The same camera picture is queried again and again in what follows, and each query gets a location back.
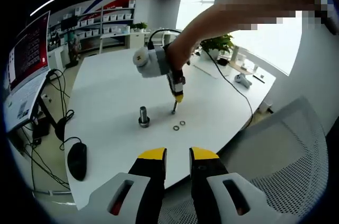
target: window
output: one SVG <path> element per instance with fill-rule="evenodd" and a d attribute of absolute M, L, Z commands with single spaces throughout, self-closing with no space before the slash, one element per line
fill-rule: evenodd
<path fill-rule="evenodd" d="M 214 0 L 180 0 L 176 28 L 183 30 L 196 16 L 214 4 Z"/>
<path fill-rule="evenodd" d="M 277 24 L 258 24 L 257 30 L 236 31 L 232 42 L 246 48 L 286 75 L 292 71 L 302 33 L 302 12 L 277 19 Z"/>

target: metal bolt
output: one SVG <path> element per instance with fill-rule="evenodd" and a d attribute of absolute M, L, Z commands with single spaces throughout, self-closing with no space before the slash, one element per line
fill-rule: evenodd
<path fill-rule="evenodd" d="M 140 107 L 139 124 L 143 128 L 146 128 L 149 126 L 149 117 L 147 116 L 147 110 L 146 110 L 146 107 L 144 106 Z"/>

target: handheld power drill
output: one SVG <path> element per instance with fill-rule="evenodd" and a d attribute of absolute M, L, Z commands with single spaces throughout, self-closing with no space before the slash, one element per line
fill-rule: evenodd
<path fill-rule="evenodd" d="M 136 51 L 133 56 L 133 63 L 137 66 L 138 71 L 144 78 L 166 75 L 175 101 L 180 103 L 184 97 L 183 85 L 185 84 L 185 77 L 182 70 L 173 69 L 170 62 L 168 62 L 166 50 L 170 44 L 163 47 L 153 46 L 151 38 L 159 31 L 163 30 L 155 31 L 150 36 L 147 48 L 142 47 Z"/>

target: human hand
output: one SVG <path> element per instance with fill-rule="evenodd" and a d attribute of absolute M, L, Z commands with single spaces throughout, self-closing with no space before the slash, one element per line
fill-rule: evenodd
<path fill-rule="evenodd" d="M 167 48 L 166 57 L 171 67 L 175 70 L 181 70 L 182 66 L 190 59 L 192 52 L 198 47 L 199 43 L 191 45 L 179 35 Z"/>

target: human arm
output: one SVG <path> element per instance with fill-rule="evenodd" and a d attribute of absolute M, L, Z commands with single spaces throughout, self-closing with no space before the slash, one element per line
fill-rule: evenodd
<path fill-rule="evenodd" d="M 169 46 L 167 56 L 175 69 L 181 69 L 202 40 L 250 30 L 253 24 L 276 23 L 277 17 L 314 8 L 315 0 L 224 0 L 197 16 Z"/>

